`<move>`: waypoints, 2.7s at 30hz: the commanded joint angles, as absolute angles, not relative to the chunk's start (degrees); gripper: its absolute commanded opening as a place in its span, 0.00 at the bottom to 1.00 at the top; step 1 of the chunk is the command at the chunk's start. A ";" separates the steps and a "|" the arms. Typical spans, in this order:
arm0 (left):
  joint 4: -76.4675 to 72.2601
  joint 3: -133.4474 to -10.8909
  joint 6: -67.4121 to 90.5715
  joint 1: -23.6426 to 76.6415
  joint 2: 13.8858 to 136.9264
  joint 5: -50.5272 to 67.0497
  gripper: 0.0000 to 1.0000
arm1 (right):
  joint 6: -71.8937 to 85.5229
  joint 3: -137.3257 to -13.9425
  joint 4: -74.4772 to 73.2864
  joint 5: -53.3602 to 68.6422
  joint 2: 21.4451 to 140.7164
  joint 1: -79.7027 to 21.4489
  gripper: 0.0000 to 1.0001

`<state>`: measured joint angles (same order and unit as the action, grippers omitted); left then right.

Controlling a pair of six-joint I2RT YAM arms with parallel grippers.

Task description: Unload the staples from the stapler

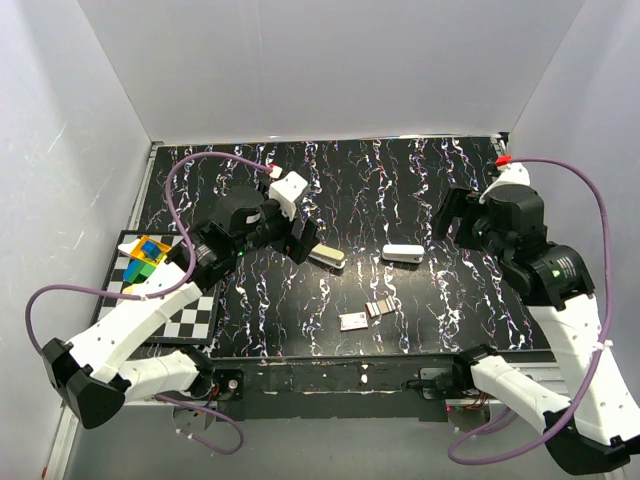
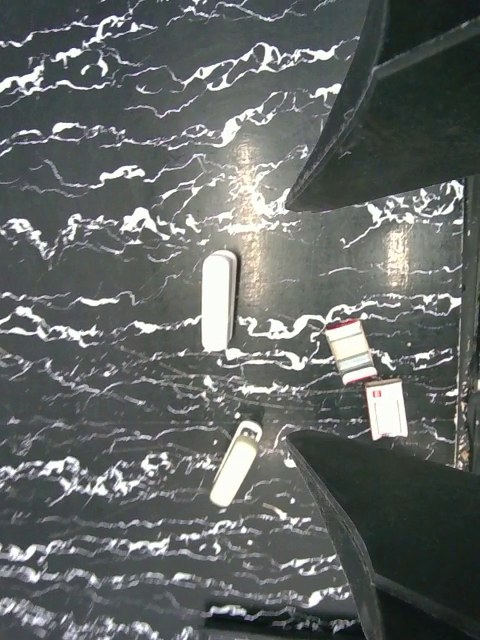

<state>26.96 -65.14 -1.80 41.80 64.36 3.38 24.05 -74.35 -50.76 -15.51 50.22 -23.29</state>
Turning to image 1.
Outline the beige stapler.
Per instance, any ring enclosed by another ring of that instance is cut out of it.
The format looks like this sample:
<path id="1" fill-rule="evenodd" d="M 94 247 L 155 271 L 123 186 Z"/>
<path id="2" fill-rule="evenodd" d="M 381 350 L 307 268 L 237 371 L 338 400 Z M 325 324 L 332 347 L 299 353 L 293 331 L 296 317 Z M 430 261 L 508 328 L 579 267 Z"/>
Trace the beige stapler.
<path id="1" fill-rule="evenodd" d="M 344 252 L 326 246 L 317 244 L 309 253 L 309 257 L 313 260 L 323 263 L 326 266 L 341 270 L 346 265 L 346 255 Z"/>

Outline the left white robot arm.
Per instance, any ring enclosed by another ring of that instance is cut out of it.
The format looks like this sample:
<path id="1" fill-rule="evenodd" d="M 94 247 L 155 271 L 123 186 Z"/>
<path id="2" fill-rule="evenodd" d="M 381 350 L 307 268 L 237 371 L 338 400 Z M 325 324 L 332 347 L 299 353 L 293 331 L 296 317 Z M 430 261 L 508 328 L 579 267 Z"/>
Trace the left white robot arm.
<path id="1" fill-rule="evenodd" d="M 307 181 L 295 173 L 261 189 L 231 189 L 139 286 L 139 299 L 122 301 L 68 341 L 54 338 L 44 345 L 49 381 L 83 427 L 103 425 L 132 400 L 173 391 L 200 400 L 211 392 L 215 368 L 194 347 L 142 360 L 131 356 L 233 273 L 243 254 L 271 246 L 297 264 L 304 262 L 319 242 L 312 220 L 301 235 L 292 232 L 307 191 Z"/>

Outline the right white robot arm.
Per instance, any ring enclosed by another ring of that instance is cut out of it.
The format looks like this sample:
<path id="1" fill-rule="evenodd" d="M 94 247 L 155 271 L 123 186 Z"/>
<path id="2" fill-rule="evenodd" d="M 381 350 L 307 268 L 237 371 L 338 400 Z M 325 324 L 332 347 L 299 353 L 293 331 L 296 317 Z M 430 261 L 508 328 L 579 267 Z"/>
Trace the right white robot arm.
<path id="1" fill-rule="evenodd" d="M 502 402 L 544 435 L 547 451 L 570 475 L 627 465 L 639 452 L 639 407 L 598 338 L 604 327 L 582 257 L 547 239 L 542 198 L 525 185 L 485 193 L 452 187 L 433 219 L 434 237 L 443 239 L 454 219 L 460 221 L 455 244 L 493 256 L 520 295 L 544 332 L 568 393 L 542 386 L 486 345 L 454 357 L 454 389 Z"/>

